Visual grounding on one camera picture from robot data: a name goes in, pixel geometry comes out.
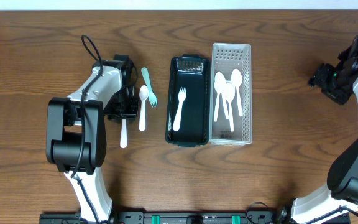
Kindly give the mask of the white plastic spoon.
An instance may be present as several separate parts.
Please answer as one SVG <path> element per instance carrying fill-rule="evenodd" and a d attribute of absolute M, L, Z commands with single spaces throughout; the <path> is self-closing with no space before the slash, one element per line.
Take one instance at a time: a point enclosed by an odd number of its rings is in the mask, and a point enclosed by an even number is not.
<path fill-rule="evenodd" d="M 221 98 L 223 101 L 223 110 L 224 110 L 225 118 L 229 119 L 229 111 L 228 111 L 228 107 L 227 107 L 227 101 L 226 101 L 226 97 L 223 92 L 221 93 Z"/>
<path fill-rule="evenodd" d="M 227 107 L 229 110 L 229 125 L 231 132 L 234 131 L 234 117 L 232 112 L 232 101 L 235 96 L 235 88 L 231 83 L 226 83 L 223 91 L 225 100 L 227 101 Z"/>
<path fill-rule="evenodd" d="M 146 129 L 146 118 L 145 118 L 145 102 L 149 97 L 149 89 L 146 85 L 142 85 L 139 90 L 139 98 L 141 100 L 140 105 L 140 116 L 139 116 L 139 130 L 145 131 Z"/>
<path fill-rule="evenodd" d="M 215 108 L 214 108 L 214 122 L 216 122 L 218 120 L 219 102 L 220 102 L 220 99 L 222 99 L 221 93 L 223 92 L 225 85 L 226 85 L 226 79 L 225 79 L 224 75 L 221 72 L 217 72 L 214 77 L 214 89 L 217 93 Z"/>
<path fill-rule="evenodd" d="M 240 70 L 234 69 L 231 73 L 231 82 L 236 90 L 236 98 L 237 98 L 237 108 L 239 112 L 239 116 L 242 116 L 242 101 L 240 96 L 240 86 L 242 84 L 242 74 Z"/>

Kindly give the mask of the light blue plastic fork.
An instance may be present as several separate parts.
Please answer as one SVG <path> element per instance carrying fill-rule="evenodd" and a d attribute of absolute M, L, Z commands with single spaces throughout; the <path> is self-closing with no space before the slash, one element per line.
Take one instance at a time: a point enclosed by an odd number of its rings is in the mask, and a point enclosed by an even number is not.
<path fill-rule="evenodd" d="M 149 102 L 150 102 L 150 105 L 155 108 L 158 106 L 158 100 L 157 100 L 157 96 L 155 95 L 155 93 L 153 92 L 152 90 L 152 84 L 151 84 L 151 81 L 150 81 L 150 75 L 149 75 L 149 71 L 146 67 L 142 67 L 141 68 L 141 73 L 142 73 L 142 76 L 144 78 L 144 81 L 145 81 L 145 84 L 149 90 Z"/>

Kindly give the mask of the white plastic fork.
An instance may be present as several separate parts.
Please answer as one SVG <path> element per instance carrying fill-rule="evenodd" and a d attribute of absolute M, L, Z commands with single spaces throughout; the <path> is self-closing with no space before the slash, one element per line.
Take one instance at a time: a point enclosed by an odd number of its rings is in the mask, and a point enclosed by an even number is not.
<path fill-rule="evenodd" d="M 181 112 L 183 108 L 183 102 L 186 99 L 186 92 L 187 89 L 185 87 L 181 87 L 180 91 L 178 93 L 178 108 L 175 115 L 175 119 L 173 122 L 173 130 L 178 131 L 180 129 L 180 123 L 181 123 Z"/>
<path fill-rule="evenodd" d="M 127 147 L 127 120 L 123 119 L 121 123 L 121 137 L 120 137 L 120 147 Z"/>

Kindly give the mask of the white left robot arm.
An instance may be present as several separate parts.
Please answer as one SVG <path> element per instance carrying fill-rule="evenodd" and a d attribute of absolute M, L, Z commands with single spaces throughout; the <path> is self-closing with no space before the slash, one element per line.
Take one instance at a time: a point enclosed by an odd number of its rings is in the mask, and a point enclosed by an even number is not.
<path fill-rule="evenodd" d="M 133 61 L 116 54 L 97 60 L 92 74 L 74 93 L 48 103 L 46 156 L 71 182 L 80 203 L 74 214 L 41 214 L 40 223 L 113 223 L 113 201 L 101 166 L 106 156 L 106 119 L 137 116 L 131 73 Z"/>

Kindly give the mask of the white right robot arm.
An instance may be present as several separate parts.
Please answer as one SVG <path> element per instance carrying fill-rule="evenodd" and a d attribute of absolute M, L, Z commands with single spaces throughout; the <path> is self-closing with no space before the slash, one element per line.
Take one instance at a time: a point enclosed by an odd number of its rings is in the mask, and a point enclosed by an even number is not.
<path fill-rule="evenodd" d="M 358 105 L 358 35 L 338 55 L 334 67 L 322 63 L 309 79 L 339 105 L 354 95 Z M 333 162 L 326 183 L 309 195 L 294 199 L 276 214 L 278 223 L 342 223 L 346 213 L 358 217 L 358 138 Z"/>

